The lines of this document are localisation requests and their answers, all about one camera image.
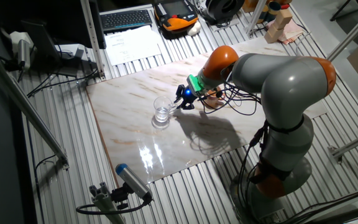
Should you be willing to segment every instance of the white marble surface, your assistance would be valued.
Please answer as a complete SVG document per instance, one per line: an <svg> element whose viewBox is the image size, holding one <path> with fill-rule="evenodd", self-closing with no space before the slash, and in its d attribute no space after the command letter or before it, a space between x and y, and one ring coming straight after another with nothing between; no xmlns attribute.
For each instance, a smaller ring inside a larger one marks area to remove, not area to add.
<svg viewBox="0 0 358 224"><path fill-rule="evenodd" d="M286 55L281 44L267 44L263 37L232 47L239 56ZM154 99L167 96L174 100L178 85L186 85L187 76L196 75L208 55L87 86L113 169L126 163L143 181L151 182L243 146L252 139L265 120L260 105L252 116L240 115L228 106L204 114L202 104L196 101L194 110L176 110L165 129L152 125ZM247 102L237 109L250 113L254 107L255 103ZM306 110L310 118L324 113L326 108L320 102Z"/></svg>

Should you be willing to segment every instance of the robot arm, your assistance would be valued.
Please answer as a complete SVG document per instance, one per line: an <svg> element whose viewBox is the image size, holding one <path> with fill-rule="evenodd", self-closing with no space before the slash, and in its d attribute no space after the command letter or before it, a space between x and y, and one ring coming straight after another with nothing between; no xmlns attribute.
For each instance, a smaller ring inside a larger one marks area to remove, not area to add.
<svg viewBox="0 0 358 224"><path fill-rule="evenodd" d="M211 54L196 77L188 77L183 91L178 89L177 101L183 98L183 102L192 104L222 84L229 70L238 89L261 94L270 128L254 173L254 185L267 198L295 191L311 174L304 155L313 140L313 125L303 112L333 90L334 67L328 60L314 57L246 54L238 58L232 48L222 46Z"/></svg>

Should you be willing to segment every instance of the metal floor grating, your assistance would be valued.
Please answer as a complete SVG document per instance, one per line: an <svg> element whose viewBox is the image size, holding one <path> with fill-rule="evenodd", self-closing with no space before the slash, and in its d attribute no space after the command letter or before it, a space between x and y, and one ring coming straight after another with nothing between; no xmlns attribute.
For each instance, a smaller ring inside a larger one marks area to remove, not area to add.
<svg viewBox="0 0 358 224"><path fill-rule="evenodd" d="M146 8L152 16L150 6ZM302 20L291 9L294 21L303 26ZM137 60L123 65L111 66L103 54L106 79L116 78L172 61L210 52L220 45L231 45L247 40L244 28L251 14L240 12L235 26L213 32L201 21L202 30L195 37L179 37L165 40L160 44L161 55ZM264 30L257 31L256 37L263 36ZM295 44L284 45L288 55L295 55ZM302 55L324 57L325 54L309 35L300 44ZM92 51L87 50L93 58ZM25 93L30 92L46 75L25 76L21 83ZM48 82L58 83L71 80L52 75ZM96 78L89 83L100 82ZM326 202L358 190L358 147L344 156L344 162L337 165L330 158L329 145L343 146L358 137L358 102L347 85L339 78L334 91L323 100L329 113L313 119L315 138L306 157L313 166L313 174L307 183L286 197L285 211L278 214L281 220L318 202ZM58 142L66 149L70 168L63 170L55 166L56 159L46 162L38 169L41 202L46 223L109 223L104 216L86 216L75 212L79 205L91 203L88 187L104 181L110 189L115 188L114 178L107 159L92 108L86 95L85 86L71 82L41 91L30 99L41 117L47 123ZM53 155L46 143L30 125L25 132L28 154L31 155L30 138L34 148L35 162ZM259 149L251 150L249 162L256 164ZM132 214L124 215L128 223L238 223L231 199L226 190L231 179L239 172L244 149L202 162L149 184L155 201L151 206ZM31 170L33 183L34 173ZM35 184L34 198L39 223L42 223ZM130 197L129 206L140 204L137 197Z"/></svg>

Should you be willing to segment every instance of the paper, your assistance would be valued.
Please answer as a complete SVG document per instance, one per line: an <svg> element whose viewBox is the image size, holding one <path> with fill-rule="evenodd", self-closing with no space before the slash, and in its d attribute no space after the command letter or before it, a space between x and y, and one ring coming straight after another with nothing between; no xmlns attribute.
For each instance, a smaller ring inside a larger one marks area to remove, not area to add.
<svg viewBox="0 0 358 224"><path fill-rule="evenodd" d="M106 36L106 51L111 65L119 65L161 54L160 36L150 26Z"/></svg>

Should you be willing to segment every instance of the glass cup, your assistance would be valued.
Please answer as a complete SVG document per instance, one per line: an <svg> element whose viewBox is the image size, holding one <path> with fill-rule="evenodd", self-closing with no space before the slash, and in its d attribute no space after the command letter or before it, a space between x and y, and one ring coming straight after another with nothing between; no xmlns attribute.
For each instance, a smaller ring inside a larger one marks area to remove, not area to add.
<svg viewBox="0 0 358 224"><path fill-rule="evenodd" d="M163 123L168 120L169 112L172 109L177 107L176 103L172 103L172 101L165 96L160 96L154 101L154 109L155 109L155 120Z"/></svg>

